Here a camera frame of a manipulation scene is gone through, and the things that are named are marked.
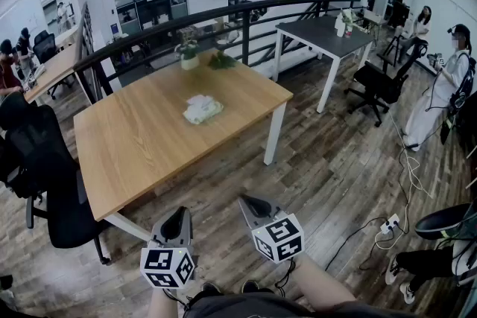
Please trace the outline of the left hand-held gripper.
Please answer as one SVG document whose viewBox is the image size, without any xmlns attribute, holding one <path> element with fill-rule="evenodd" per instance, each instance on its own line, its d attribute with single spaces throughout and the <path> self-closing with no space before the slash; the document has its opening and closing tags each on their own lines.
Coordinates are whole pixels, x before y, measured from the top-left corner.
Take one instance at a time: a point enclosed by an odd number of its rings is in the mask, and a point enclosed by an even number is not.
<svg viewBox="0 0 477 318">
<path fill-rule="evenodd" d="M 153 226 L 142 248 L 140 272 L 157 289 L 183 289 L 195 279 L 192 215 L 186 207 L 167 212 Z"/>
</svg>

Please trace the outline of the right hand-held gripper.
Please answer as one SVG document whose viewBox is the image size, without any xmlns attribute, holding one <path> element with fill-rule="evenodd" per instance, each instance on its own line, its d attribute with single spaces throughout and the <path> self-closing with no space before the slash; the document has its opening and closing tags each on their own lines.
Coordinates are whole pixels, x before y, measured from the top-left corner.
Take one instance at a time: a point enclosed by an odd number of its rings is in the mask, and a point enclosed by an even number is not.
<svg viewBox="0 0 477 318">
<path fill-rule="evenodd" d="M 260 227 L 262 220 L 273 220 L 284 212 L 283 207 L 275 200 L 249 195 L 241 195 L 238 202 L 257 251 L 268 260 L 281 264 L 303 252 L 304 232 L 295 214 Z"/>
</svg>

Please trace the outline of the wet wipe pack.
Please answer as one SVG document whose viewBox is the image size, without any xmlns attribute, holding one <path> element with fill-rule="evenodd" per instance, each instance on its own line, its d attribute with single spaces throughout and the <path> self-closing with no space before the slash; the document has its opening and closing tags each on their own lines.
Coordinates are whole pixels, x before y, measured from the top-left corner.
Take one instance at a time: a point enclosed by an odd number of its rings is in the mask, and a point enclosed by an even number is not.
<svg viewBox="0 0 477 318">
<path fill-rule="evenodd" d="M 196 95 L 187 100 L 184 118 L 191 124 L 201 124 L 207 119 L 220 113 L 224 106 L 209 95 Z"/>
</svg>

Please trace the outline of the person's right forearm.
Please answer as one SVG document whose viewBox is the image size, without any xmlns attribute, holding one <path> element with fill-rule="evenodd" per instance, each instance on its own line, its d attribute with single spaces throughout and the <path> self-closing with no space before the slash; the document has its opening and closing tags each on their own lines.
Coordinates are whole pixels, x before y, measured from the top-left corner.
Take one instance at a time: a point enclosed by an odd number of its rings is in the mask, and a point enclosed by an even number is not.
<svg viewBox="0 0 477 318">
<path fill-rule="evenodd" d="M 319 267 L 306 253 L 294 257 L 291 277 L 315 311 L 327 311 L 356 298 L 340 282 Z"/>
</svg>

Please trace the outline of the person's left shoe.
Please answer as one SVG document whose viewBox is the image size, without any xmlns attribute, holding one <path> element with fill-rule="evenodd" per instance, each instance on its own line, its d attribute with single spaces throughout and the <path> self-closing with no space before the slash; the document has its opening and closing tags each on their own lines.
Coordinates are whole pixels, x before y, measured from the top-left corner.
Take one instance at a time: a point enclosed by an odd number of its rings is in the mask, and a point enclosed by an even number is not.
<svg viewBox="0 0 477 318">
<path fill-rule="evenodd" d="M 212 282 L 205 282 L 202 285 L 201 293 L 205 296 L 222 296 L 223 293 Z"/>
</svg>

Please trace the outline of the person's shoe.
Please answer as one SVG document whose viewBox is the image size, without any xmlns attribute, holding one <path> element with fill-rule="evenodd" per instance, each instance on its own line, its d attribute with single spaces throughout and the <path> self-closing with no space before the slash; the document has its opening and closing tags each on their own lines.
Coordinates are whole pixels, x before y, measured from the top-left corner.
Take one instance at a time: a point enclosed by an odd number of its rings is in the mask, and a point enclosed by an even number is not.
<svg viewBox="0 0 477 318">
<path fill-rule="evenodd" d="M 247 280 L 241 287 L 241 293 L 272 293 L 274 292 L 266 287 L 260 287 L 254 280 Z"/>
<path fill-rule="evenodd" d="M 223 293 L 212 282 L 205 282 L 202 285 L 201 293 L 205 296 L 222 296 Z"/>
</svg>

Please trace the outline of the person's right shoe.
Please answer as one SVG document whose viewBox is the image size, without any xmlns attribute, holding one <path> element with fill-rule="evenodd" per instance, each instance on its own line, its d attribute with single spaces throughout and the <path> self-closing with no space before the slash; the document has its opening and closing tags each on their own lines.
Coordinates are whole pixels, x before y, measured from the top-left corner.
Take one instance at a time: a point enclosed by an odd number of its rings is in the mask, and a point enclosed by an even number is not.
<svg viewBox="0 0 477 318">
<path fill-rule="evenodd" d="M 260 287 L 254 280 L 247 280 L 241 287 L 241 293 L 272 293 L 274 292 L 266 287 Z"/>
</svg>

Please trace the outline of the person's black shirt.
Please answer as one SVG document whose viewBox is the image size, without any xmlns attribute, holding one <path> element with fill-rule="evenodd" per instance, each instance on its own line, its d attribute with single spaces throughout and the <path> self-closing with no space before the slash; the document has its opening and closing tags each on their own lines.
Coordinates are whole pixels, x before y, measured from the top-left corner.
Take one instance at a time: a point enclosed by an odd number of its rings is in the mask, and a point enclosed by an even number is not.
<svg viewBox="0 0 477 318">
<path fill-rule="evenodd" d="M 183 318 L 420 318 L 404 311 L 344 302 L 323 311 L 311 311 L 269 292 L 199 296 L 190 301 Z"/>
</svg>

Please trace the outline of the white power strip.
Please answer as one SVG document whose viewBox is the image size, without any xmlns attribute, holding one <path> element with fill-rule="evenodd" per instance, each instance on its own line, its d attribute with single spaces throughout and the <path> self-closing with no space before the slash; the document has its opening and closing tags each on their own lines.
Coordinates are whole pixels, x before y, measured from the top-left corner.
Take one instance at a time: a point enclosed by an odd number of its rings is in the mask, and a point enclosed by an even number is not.
<svg viewBox="0 0 477 318">
<path fill-rule="evenodd" d="M 380 226 L 381 233 L 387 235 L 390 232 L 393 232 L 395 229 L 399 230 L 399 217 L 397 214 L 391 215 L 385 222 Z"/>
</svg>

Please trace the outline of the black office chair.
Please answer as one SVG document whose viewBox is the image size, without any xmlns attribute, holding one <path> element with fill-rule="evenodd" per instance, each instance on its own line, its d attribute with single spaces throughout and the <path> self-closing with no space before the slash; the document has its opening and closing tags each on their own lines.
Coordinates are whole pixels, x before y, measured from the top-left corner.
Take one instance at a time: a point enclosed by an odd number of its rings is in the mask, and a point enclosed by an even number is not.
<svg viewBox="0 0 477 318">
<path fill-rule="evenodd" d="M 380 69 L 366 60 L 364 66 L 353 75 L 353 79 L 364 86 L 364 92 L 357 91 L 351 87 L 344 90 L 345 95 L 352 92 L 363 99 L 361 103 L 348 109 L 348 113 L 353 114 L 357 109 L 363 106 L 370 106 L 377 118 L 375 126 L 380 127 L 382 119 L 378 107 L 380 106 L 382 108 L 383 113 L 387 113 L 389 106 L 399 100 L 402 86 L 408 78 L 407 71 L 417 59 L 426 54 L 427 48 L 428 43 L 424 40 L 420 40 L 414 46 L 412 55 L 408 58 L 408 61 L 398 70 L 394 77 L 389 77 L 384 69 Z"/>
<path fill-rule="evenodd" d="M 53 247 L 73 249 L 92 241 L 100 262 L 109 264 L 99 240 L 107 225 L 93 217 L 80 165 L 64 142 L 54 110 L 33 106 L 21 92 L 14 92 L 0 104 L 0 128 L 28 181 L 46 193 L 44 210 L 34 206 L 35 196 L 27 199 L 27 227 L 34 227 L 35 217 L 43 218 Z"/>
<path fill-rule="evenodd" d="M 45 64 L 58 52 L 54 34 L 44 30 L 34 38 L 33 52 L 40 64 Z"/>
</svg>

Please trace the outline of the white pot with flowers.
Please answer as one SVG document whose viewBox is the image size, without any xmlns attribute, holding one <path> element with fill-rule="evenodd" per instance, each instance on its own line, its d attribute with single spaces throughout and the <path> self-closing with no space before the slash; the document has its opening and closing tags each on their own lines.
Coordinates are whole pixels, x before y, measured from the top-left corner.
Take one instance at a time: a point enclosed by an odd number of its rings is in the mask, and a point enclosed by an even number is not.
<svg viewBox="0 0 477 318">
<path fill-rule="evenodd" d="M 199 66 L 198 48 L 198 41 L 195 39 L 185 39 L 174 48 L 174 52 L 179 55 L 183 70 L 188 71 Z"/>
</svg>

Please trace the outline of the grey table with white legs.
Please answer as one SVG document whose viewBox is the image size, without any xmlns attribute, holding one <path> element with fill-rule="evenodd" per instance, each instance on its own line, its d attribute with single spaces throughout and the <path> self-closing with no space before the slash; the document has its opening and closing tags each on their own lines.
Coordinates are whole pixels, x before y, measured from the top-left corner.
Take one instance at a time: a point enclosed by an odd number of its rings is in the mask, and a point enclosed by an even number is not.
<svg viewBox="0 0 477 318">
<path fill-rule="evenodd" d="M 350 37 L 339 37 L 334 29 L 334 25 L 334 17 L 322 16 L 313 19 L 279 23 L 276 26 L 277 39 L 272 72 L 273 81 L 278 80 L 282 56 L 282 41 L 285 36 L 332 59 L 332 66 L 317 107 L 318 113 L 323 112 L 341 61 L 351 54 L 358 54 L 361 56 L 358 67 L 362 68 L 373 45 L 373 37 L 356 28 L 352 31 Z"/>
</svg>

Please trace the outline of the wooden desk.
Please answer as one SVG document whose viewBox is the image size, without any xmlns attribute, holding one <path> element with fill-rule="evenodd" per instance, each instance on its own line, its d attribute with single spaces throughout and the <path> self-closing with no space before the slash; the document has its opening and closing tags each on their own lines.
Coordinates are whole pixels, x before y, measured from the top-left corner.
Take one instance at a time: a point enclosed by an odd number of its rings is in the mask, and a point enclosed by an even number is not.
<svg viewBox="0 0 477 318">
<path fill-rule="evenodd" d="M 25 93 L 28 103 L 36 101 L 56 83 L 74 73 L 76 50 L 76 44 L 72 44 L 45 63 L 45 72 L 37 78 L 37 85 Z"/>
</svg>

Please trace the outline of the white vase with flowers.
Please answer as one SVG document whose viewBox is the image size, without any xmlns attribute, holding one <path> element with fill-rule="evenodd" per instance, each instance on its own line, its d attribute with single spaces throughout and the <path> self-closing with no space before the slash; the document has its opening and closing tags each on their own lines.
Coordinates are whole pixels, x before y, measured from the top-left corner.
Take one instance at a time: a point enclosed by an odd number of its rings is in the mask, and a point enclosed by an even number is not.
<svg viewBox="0 0 477 318">
<path fill-rule="evenodd" d="M 356 15 L 351 8 L 341 9 L 335 19 L 335 31 L 338 37 L 350 38 L 353 26 L 356 23 Z"/>
</svg>

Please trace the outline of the black curved railing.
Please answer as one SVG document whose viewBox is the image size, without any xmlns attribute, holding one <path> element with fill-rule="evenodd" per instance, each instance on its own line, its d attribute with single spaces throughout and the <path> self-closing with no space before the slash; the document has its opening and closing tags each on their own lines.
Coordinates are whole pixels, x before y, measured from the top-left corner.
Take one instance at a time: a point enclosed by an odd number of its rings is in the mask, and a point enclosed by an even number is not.
<svg viewBox="0 0 477 318">
<path fill-rule="evenodd" d="M 121 52 L 126 48 L 130 47 L 131 45 L 137 45 L 139 42 L 147 40 L 158 34 L 166 34 L 171 31 L 177 31 L 199 22 L 227 16 L 232 13 L 240 13 L 255 9 L 282 7 L 294 4 L 313 4 L 318 2 L 350 2 L 355 4 L 356 2 L 361 3 L 361 0 L 263 0 L 247 2 L 244 4 L 237 4 L 234 6 L 214 8 L 199 13 L 193 13 L 192 15 L 184 16 L 179 19 L 174 19 L 157 25 L 155 27 L 149 28 L 147 30 L 140 31 L 137 34 L 127 36 L 118 41 L 115 41 L 112 44 L 105 46 L 104 48 L 99 49 L 98 51 L 94 51 L 85 57 L 77 58 L 73 66 L 73 70 L 75 73 L 80 74 L 82 71 L 87 70 L 90 67 L 94 67 L 98 63 L 101 63 L 105 59 L 111 57 L 117 51 Z"/>
</svg>

